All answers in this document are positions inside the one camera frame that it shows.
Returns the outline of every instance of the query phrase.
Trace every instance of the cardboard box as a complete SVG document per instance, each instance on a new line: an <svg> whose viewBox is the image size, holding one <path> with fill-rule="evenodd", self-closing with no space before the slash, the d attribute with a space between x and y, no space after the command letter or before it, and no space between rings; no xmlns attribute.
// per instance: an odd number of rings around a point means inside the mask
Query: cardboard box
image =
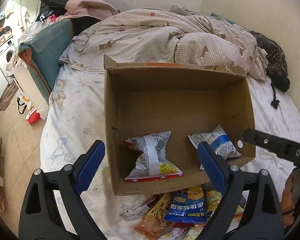
<svg viewBox="0 0 300 240"><path fill-rule="evenodd" d="M240 67L204 67L175 63L121 63L105 56L106 149L115 195L158 194L209 182L200 171L188 135L211 132L221 124L236 145L254 116L245 71ZM149 133L171 131L167 160L183 176L126 183L124 178L141 153L121 142ZM229 164L245 165L255 146L243 143L242 157Z"/></svg>

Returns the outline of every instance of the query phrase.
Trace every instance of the bed sheet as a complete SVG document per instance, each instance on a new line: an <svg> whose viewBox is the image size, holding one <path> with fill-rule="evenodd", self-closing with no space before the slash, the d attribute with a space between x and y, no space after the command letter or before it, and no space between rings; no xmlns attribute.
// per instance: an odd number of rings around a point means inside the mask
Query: bed sheet
<svg viewBox="0 0 300 240"><path fill-rule="evenodd" d="M256 129L300 143L300 113L290 97L277 92L281 103L276 110L270 105L270 79L262 82L247 76L247 80ZM49 101L50 110L40 144L41 168L44 172L60 170L65 164L74 163L79 155L87 152L96 139L105 141L104 74L83 72L64 64ZM261 168L270 172L281 198L285 181L294 168L293 164L257 147L255 160L242 167L242 170L258 172ZM66 229L75 233L58 191L55 192L55 197ZM146 239L133 230L142 217L126 222L119 213L150 197L115 196L106 157L89 190L81 195L89 213L105 236L108 239L123 240Z"/></svg>

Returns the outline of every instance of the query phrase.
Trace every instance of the orange snack bag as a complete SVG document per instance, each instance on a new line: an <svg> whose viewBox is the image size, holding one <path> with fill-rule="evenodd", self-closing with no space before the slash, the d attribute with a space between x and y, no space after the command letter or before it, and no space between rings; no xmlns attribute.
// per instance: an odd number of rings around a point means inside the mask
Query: orange snack bag
<svg viewBox="0 0 300 240"><path fill-rule="evenodd" d="M169 222L164 220L164 216L171 204L171 194L165 193L147 213L145 219L134 227L134 230L146 236L149 240L158 240L158 237L169 225Z"/></svg>

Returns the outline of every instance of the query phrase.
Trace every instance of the snack bag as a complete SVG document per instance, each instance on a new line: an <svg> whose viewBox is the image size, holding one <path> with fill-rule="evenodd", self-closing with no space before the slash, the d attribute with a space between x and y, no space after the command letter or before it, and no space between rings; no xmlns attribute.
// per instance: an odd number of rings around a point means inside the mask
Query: snack bag
<svg viewBox="0 0 300 240"><path fill-rule="evenodd" d="M194 133L188 137L196 149L198 149L199 143L206 141L214 152L221 155L224 159L241 156L220 125L212 133Z"/></svg>
<svg viewBox="0 0 300 240"><path fill-rule="evenodd" d="M204 193L201 185L174 192L173 203L165 216L171 222L196 223L207 222L204 209Z"/></svg>
<svg viewBox="0 0 300 240"><path fill-rule="evenodd" d="M183 240L195 240L198 235L203 230L204 226L202 225L195 225L194 227L190 228L188 233L185 235Z"/></svg>
<svg viewBox="0 0 300 240"><path fill-rule="evenodd" d="M221 201L222 195L220 192L215 191L214 189L209 189L205 192L205 200L207 205L207 218L210 219L214 212L216 211L220 201ZM242 214L244 212L244 206L247 203L244 196L241 196L240 203L237 207L237 210L235 211L235 214L233 216L233 219L240 219L242 217Z"/></svg>
<svg viewBox="0 0 300 240"><path fill-rule="evenodd" d="M172 226L174 228L192 228L194 225L195 223L174 222Z"/></svg>
<svg viewBox="0 0 300 240"><path fill-rule="evenodd" d="M153 208L154 205L159 201L160 197L159 195L155 195L149 200L143 202L141 205L128 209L123 211L120 216L126 220L127 222L134 220L138 216L141 216L142 214L146 213L149 211L150 208Z"/></svg>
<svg viewBox="0 0 300 240"><path fill-rule="evenodd" d="M128 148L142 152L125 182L142 182L182 176L182 171L166 160L166 144L171 132L152 133L122 142Z"/></svg>
<svg viewBox="0 0 300 240"><path fill-rule="evenodd" d="M170 233L166 233L163 236L159 237L159 240L173 240L181 236L187 228L174 228Z"/></svg>
<svg viewBox="0 0 300 240"><path fill-rule="evenodd" d="M158 240L158 237L169 225L169 222L164 220L164 216L171 203L171 194L165 193L148 214L146 214L145 219L134 227L134 230L143 234L149 240Z"/></svg>

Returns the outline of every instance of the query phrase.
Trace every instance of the floor mat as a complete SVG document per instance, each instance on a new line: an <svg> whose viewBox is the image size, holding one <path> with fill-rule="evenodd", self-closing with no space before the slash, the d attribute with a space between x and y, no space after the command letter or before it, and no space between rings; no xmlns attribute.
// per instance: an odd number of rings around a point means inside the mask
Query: floor mat
<svg viewBox="0 0 300 240"><path fill-rule="evenodd" d="M16 82L12 82L9 86L4 90L1 98L0 98L0 111L4 111L7 109L11 100L13 99L15 93L18 91L19 87Z"/></svg>

